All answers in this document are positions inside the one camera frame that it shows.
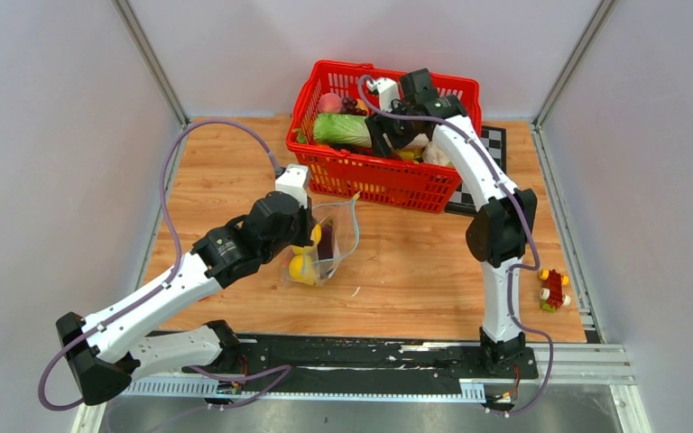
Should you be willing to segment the yellow pear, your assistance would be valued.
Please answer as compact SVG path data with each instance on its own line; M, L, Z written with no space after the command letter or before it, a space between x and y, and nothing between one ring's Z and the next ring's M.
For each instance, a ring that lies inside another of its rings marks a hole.
M316 285L318 282L317 271L309 254L294 254L288 264L288 274L294 282L307 285Z

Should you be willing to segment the purple eggplant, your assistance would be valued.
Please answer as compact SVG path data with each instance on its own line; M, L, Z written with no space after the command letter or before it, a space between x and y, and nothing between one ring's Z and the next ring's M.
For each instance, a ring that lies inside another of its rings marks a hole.
M331 224L323 223L321 226L322 237L318 244L318 260L327 261L335 256L335 232Z

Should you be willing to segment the clear zip top bag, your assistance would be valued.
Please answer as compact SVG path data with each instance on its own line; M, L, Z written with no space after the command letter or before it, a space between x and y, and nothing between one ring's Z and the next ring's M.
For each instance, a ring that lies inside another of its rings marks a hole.
M361 229L356 215L356 193L345 201L331 201L312 208L315 226L312 246L292 246L283 252L281 266L285 284L322 286L335 275L339 265L360 244Z

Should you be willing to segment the pink peach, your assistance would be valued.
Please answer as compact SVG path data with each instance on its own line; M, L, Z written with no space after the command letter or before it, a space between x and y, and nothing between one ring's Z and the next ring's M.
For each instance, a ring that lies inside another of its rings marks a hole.
M340 114L343 107L342 97L332 92L321 95L317 103L320 114Z

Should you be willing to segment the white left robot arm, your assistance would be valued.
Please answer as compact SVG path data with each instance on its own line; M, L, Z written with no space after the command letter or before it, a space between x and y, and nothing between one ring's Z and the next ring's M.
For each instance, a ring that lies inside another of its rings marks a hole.
M257 273L283 249L310 246L310 206L303 189L270 192L248 214L209 230L161 277L125 299L84 318L73 312L59 318L62 354L81 402L110 401L132 382L182 367L233 371L241 351L224 320L191 331L152 332L194 302Z

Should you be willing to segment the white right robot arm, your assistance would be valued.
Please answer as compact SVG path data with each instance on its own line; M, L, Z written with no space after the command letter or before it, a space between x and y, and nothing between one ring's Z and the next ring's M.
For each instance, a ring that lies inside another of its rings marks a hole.
M479 363L502 376L524 357L525 332L515 296L523 256L534 246L531 231L537 197L520 189L494 162L461 101L441 96L427 69L398 80L363 75L361 100L377 97L365 124L373 153L382 157L426 136L442 150L471 194L476 207L466 231L469 252L480 262L485 288L485 318L480 327Z

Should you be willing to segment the white cauliflower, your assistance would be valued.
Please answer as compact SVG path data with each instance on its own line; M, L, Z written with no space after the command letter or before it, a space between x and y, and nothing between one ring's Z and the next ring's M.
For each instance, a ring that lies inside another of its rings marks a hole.
M453 164L443 150L434 142L429 142L423 149L421 158L424 163L442 167L452 167Z

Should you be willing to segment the dark purple grapes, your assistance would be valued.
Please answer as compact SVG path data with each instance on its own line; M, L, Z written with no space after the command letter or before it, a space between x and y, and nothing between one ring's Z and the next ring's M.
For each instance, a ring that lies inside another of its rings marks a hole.
M339 113L342 115L368 116L369 110L361 99L354 97L343 97L341 99L341 108Z

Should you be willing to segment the white green napa cabbage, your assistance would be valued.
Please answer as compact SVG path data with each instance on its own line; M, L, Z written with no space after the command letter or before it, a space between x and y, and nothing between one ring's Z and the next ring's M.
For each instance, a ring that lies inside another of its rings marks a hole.
M319 114L315 118L312 134L318 143L345 144L365 148L370 148L372 145L365 118L359 115Z

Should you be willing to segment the black white checkerboard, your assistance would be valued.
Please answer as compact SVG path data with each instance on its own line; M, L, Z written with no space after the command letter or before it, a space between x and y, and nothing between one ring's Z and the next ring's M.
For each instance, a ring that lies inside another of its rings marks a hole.
M495 164L506 172L506 146L507 146L507 131L505 128L484 125L480 141L493 158ZM467 189L467 185L461 182L457 189L453 192L444 211L449 214L473 217L477 212L477 207L474 203L473 196Z

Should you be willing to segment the red plastic shopping basket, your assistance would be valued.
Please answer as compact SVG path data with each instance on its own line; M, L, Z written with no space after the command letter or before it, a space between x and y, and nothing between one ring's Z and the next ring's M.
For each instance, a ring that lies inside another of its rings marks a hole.
M336 150L315 142L313 127L320 97L328 92L355 97L357 81L363 75L397 80L403 73L378 69L371 63L319 60L300 90L286 145L298 163L310 168L310 190L346 198L359 193L361 199L374 203L443 211L461 185L454 169Z

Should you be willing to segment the red toy car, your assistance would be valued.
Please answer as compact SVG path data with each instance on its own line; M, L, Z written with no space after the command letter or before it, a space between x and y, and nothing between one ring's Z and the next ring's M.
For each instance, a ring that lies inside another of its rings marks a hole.
M539 279L541 281L539 298L543 309L555 312L570 305L571 297L564 291L569 285L568 275L555 269L542 269L539 272Z

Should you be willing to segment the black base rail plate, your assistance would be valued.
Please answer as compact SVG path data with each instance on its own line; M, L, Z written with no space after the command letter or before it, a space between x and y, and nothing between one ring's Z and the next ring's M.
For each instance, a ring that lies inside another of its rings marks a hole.
M288 365L277 392L453 395L461 392L463 379L515 383L539 376L531 349L495 367L477 343L251 334L239 339L204 371L246 376Z

